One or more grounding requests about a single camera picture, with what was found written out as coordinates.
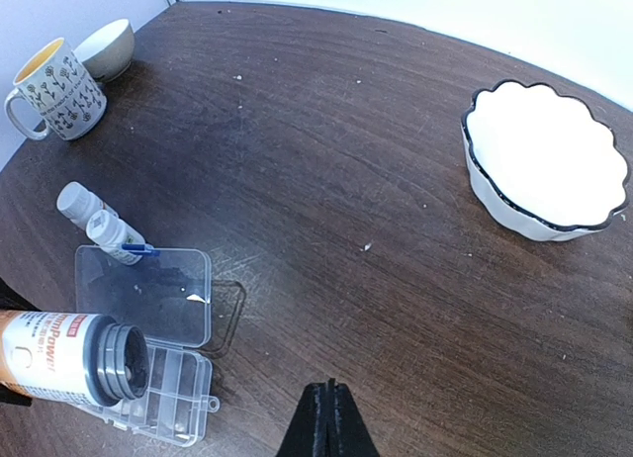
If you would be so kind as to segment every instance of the wood grain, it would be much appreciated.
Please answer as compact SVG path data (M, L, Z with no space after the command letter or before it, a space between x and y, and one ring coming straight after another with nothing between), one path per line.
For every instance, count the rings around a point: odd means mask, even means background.
M65 405L2 407L2 455L271 456L303 387L328 377L384 456L629 453L631 222L541 244L491 219L459 118L504 78L585 100L633 158L628 111L416 27L210 3L142 28L98 127L29 141L0 175L0 277L72 307L86 238L54 208L70 180L152 244L209 252L247 291L215 361L223 408L180 450Z

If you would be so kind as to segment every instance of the white mug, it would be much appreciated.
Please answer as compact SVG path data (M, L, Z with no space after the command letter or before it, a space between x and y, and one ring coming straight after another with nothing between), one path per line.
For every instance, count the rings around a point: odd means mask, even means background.
M49 43L33 56L18 72L13 86L4 110L18 131L33 140L42 140L51 131L65 140L81 137L106 111L106 97L64 39ZM20 98L44 118L43 131L33 131L18 120L11 103Z

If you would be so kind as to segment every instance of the bottle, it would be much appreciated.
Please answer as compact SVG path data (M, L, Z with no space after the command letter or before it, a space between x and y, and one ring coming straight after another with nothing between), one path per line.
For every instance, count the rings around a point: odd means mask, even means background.
M99 210L107 210L115 217L119 217L119 214L112 207L77 182L70 182L63 187L57 197L57 209L84 230L86 230L90 217Z
M32 398L110 407L147 389L139 328L99 314L0 311L0 383Z
M107 210L99 210L88 221L86 234L115 259L132 266L141 256L121 249L122 244L145 244L138 231Z

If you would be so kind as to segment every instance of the clear plastic container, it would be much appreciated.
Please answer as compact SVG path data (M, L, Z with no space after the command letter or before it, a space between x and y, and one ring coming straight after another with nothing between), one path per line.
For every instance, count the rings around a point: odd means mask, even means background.
M156 249L127 266L97 246L75 255L77 312L99 313L138 326L149 353L149 387L138 400L112 408L80 406L115 427L188 447L202 440L213 365L195 351L212 336L211 259L197 249Z

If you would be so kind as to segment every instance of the white wall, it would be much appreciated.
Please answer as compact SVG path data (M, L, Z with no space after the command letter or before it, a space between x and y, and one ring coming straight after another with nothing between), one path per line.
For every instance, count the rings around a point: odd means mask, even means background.
M633 0L238 0L408 22L510 53L633 109Z
M0 96L13 89L13 79L24 63L57 37L79 45L98 28L120 18L134 30L167 8L166 0L0 0ZM36 126L39 116L25 102L13 106L20 119ZM4 112L0 114L0 170L23 141Z

